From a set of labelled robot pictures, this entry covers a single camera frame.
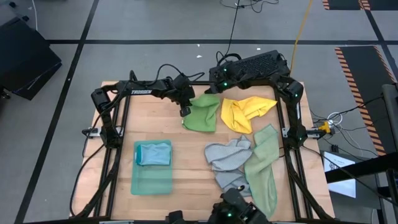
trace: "black mat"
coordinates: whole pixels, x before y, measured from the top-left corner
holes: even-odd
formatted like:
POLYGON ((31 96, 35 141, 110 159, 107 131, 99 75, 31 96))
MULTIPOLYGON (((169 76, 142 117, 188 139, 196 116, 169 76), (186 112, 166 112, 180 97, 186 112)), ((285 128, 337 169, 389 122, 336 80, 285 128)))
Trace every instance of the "black mat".
POLYGON ((360 10, 359 0, 323 0, 323 7, 328 10, 360 10))
POLYGON ((327 10, 398 11, 397 0, 323 0, 327 10))
POLYGON ((397 0, 368 0, 372 11, 398 11, 397 0))
MULTIPOLYGON (((393 83, 393 77, 377 47, 336 48, 341 67, 357 104, 381 96, 382 85, 393 83)), ((373 101, 360 109, 364 123, 379 155, 394 152, 394 140, 384 101, 373 101)))

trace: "blue cloth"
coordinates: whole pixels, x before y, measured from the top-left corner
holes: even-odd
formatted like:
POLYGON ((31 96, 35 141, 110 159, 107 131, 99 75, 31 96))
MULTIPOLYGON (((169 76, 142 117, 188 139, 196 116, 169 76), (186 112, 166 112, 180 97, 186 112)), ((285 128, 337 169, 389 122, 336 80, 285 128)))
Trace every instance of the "blue cloth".
POLYGON ((141 144, 137 148, 136 163, 141 166, 147 165, 170 165, 172 148, 166 143, 141 144))

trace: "yellow cable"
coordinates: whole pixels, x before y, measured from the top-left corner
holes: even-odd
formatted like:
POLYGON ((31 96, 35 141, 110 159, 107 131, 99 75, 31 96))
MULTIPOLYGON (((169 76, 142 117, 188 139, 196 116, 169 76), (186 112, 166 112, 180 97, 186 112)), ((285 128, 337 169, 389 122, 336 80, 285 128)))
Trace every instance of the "yellow cable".
POLYGON ((307 10, 305 11, 303 21, 301 22, 300 30, 298 31, 298 34, 297 34, 297 37, 296 37, 296 41, 294 42, 292 64, 290 66, 290 75, 293 73, 294 54, 296 53, 297 42, 299 41, 301 33, 303 32, 304 24, 305 24, 305 21, 307 20, 308 13, 310 12, 312 1, 313 0, 310 0, 309 4, 307 6, 307 10))

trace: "gray cloth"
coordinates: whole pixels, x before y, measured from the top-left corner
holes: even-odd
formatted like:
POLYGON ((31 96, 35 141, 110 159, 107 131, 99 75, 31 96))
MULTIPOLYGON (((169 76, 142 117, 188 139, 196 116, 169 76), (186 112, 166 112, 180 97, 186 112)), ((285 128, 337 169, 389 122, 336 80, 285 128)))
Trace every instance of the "gray cloth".
POLYGON ((208 143, 205 146, 207 163, 211 163, 211 169, 215 171, 235 170, 251 156, 250 145, 251 142, 244 135, 230 140, 227 145, 208 143))
POLYGON ((242 135, 232 139, 227 145, 208 143, 205 146, 205 156, 211 169, 215 172, 218 185, 226 192, 230 188, 244 186, 243 197, 251 196, 249 184, 244 173, 239 170, 252 154, 251 142, 242 135))
POLYGON ((215 171, 217 184, 223 189, 225 193, 230 188, 238 188, 240 186, 244 186, 244 189, 241 191, 241 195, 243 197, 251 196, 251 191, 249 187, 249 183, 244 177, 244 173, 240 170, 231 170, 227 172, 218 172, 215 171))

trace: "towel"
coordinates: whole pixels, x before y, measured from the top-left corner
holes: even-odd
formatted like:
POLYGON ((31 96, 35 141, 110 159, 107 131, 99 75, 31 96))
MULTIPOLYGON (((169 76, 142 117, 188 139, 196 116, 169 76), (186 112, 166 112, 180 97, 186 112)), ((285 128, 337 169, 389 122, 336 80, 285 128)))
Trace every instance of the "towel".
POLYGON ((254 134, 254 142, 256 147, 244 164, 244 172, 254 203, 270 219, 277 205, 272 163, 279 158, 278 132, 269 124, 254 134))
POLYGON ((205 146, 207 163, 216 175, 217 184, 226 192, 230 188, 245 186, 241 191, 243 197, 250 196, 249 184, 244 174, 239 170, 252 154, 251 142, 242 135, 239 139, 232 139, 227 145, 208 143, 205 146))
POLYGON ((275 100, 252 96, 236 101, 225 98, 221 109, 221 119, 233 131, 243 134, 253 132, 250 119, 263 116, 275 106, 275 100))
POLYGON ((191 100, 191 113, 184 117, 182 126, 192 131, 216 131, 216 111, 220 99, 214 94, 202 94, 191 100))
POLYGON ((137 147, 137 165, 170 165, 172 148, 166 143, 141 144, 137 147))

